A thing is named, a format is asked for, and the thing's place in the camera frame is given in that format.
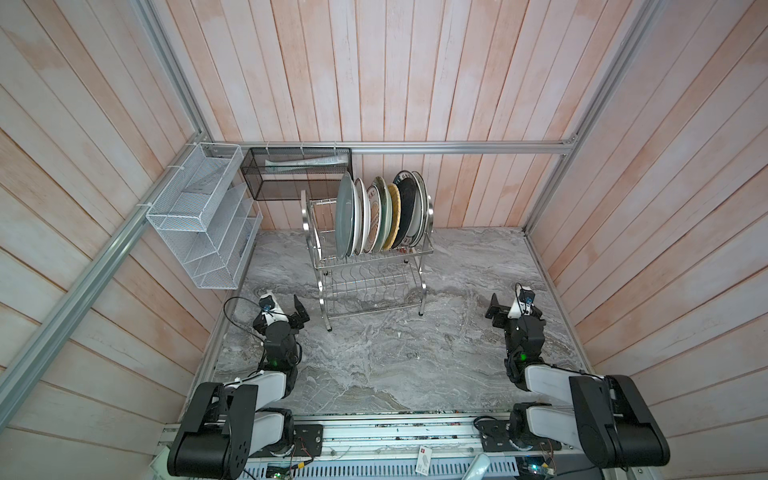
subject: plate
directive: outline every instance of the plate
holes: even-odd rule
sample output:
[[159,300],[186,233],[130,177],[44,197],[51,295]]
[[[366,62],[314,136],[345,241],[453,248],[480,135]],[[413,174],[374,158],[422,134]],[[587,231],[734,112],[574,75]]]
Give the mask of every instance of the plate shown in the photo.
[[413,243],[411,245],[416,245],[420,241],[422,241],[422,237],[424,237],[424,233],[427,231],[427,217],[429,216],[429,201],[427,200],[427,184],[424,182],[424,179],[422,178],[422,175],[419,172],[411,172],[413,174],[413,177],[416,179],[416,184],[419,185],[419,193],[422,196],[422,222],[421,226],[419,227],[419,232],[416,234],[415,239],[413,240]]
[[432,225],[435,221],[435,206],[432,205],[432,197],[427,194],[427,226],[424,229],[424,233],[429,233],[432,235]]
[[424,228],[424,208],[426,205],[426,199],[422,199],[422,193],[426,195],[426,190],[422,190],[422,186],[419,185],[419,181],[416,180],[413,172],[407,170],[401,171],[395,177],[395,183],[399,185],[406,178],[413,179],[413,183],[416,185],[416,194],[413,200],[411,223],[408,226],[408,230],[406,230],[406,235],[403,237],[402,242],[400,242],[401,248],[416,245],[416,242],[418,241],[417,238],[420,237],[419,232]]
[[362,221],[362,197],[360,192],[357,191],[357,186],[352,185],[352,197],[355,199],[355,213],[353,214],[352,222],[352,243],[349,244],[349,250],[346,251],[346,255],[349,257],[355,254],[355,245],[360,241],[360,222]]
[[395,235],[400,227],[400,191],[395,184],[386,186],[389,196],[392,197],[392,226],[389,228],[389,235],[384,241],[382,250],[389,250],[395,243]]
[[410,243],[404,245],[402,241],[411,228],[413,207],[419,194],[419,187],[416,185],[416,180],[413,179],[411,172],[405,170],[395,176],[393,183],[400,192],[400,228],[397,230],[392,248],[409,247]]
[[345,172],[339,184],[336,197],[336,255],[344,258],[349,255],[353,241],[355,217],[355,183],[349,172]]
[[374,252],[382,251],[384,242],[389,237],[389,231],[392,229],[392,195],[386,187],[386,182],[381,177],[373,179],[373,184],[379,189],[379,202],[381,203],[381,227],[376,234],[376,243],[373,245]]
[[376,186],[376,184],[368,187],[366,194],[368,195],[368,204],[370,205],[371,221],[370,228],[368,230],[368,236],[362,242],[362,251],[364,253],[371,253],[373,251],[373,247],[376,245],[379,229],[382,226],[382,205],[381,195],[379,194],[379,188]]
[[355,192],[360,200],[360,213],[355,212],[355,255],[362,253],[362,245],[368,238],[368,230],[371,227],[371,207],[368,202],[368,195],[366,194],[366,188],[362,185],[362,180],[359,178],[355,180]]

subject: marble tabletop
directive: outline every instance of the marble tabletop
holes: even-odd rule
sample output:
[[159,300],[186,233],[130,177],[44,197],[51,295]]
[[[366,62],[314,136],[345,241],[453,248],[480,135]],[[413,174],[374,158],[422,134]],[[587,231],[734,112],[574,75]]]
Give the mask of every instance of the marble tabletop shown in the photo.
[[[516,402],[553,402],[509,381],[504,333],[484,317],[493,293],[508,305],[515,282],[531,286],[547,320],[542,356],[565,368],[583,368],[522,232],[444,229],[436,230],[432,241],[435,252],[425,258],[424,267],[424,316],[409,309],[332,319],[333,331],[327,332],[304,233],[258,233],[241,295],[257,300],[272,290],[291,313],[296,294],[311,318],[297,337],[303,361],[296,388],[275,406],[312,415],[508,411]],[[249,328],[256,312],[250,303],[237,301],[233,319]],[[257,339],[230,326],[214,381],[245,376],[261,353]]]

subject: stainless steel dish rack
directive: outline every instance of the stainless steel dish rack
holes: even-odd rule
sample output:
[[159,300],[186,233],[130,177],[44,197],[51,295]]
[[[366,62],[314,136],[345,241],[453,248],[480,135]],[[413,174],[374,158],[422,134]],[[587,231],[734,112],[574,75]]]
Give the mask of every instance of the stainless steel dish rack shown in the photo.
[[[432,198],[428,225],[432,225]],[[424,256],[435,251],[432,231],[424,233],[414,247],[362,253],[353,257],[336,255],[336,199],[308,200],[301,192],[301,214],[306,245],[315,270],[320,309],[326,328],[330,320],[364,313],[418,307],[424,314],[427,286],[422,277]]]

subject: dish rack leg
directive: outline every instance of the dish rack leg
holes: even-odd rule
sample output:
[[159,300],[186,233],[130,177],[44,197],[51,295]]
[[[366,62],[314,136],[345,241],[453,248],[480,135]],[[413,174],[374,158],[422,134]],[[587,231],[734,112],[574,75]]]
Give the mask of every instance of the dish rack leg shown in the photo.
[[419,280],[422,282],[422,304],[419,305],[419,316],[424,316],[424,303],[426,303],[427,300],[427,284],[424,281],[424,276],[422,275],[422,267],[424,266],[424,257],[419,258]]
[[320,312],[323,313],[323,322],[326,323],[326,330],[333,331],[331,322],[328,320],[328,309],[326,308],[326,288],[323,285],[323,275],[319,270],[315,270],[315,278],[317,278],[317,288],[320,292]]

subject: gray-green plate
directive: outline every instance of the gray-green plate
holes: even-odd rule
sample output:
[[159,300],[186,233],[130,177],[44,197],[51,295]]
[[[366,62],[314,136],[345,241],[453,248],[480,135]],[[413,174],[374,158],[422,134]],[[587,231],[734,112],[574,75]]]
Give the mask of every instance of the gray-green plate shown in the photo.
[[355,182],[349,172],[345,172],[339,184],[336,197],[336,257],[344,258],[352,248],[353,229],[355,226]]

